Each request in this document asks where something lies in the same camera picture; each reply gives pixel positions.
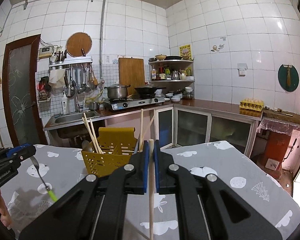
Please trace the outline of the person's left hand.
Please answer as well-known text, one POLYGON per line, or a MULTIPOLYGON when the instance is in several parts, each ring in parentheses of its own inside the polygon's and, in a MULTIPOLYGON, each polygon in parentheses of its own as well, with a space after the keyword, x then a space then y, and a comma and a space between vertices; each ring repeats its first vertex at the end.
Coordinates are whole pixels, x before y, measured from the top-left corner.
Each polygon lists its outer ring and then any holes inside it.
POLYGON ((8 230, 10 230, 12 225, 12 219, 7 209, 7 206, 4 202, 4 199, 2 198, 1 191, 0 191, 0 214, 1 214, 0 220, 2 224, 4 224, 4 226, 6 226, 8 230))

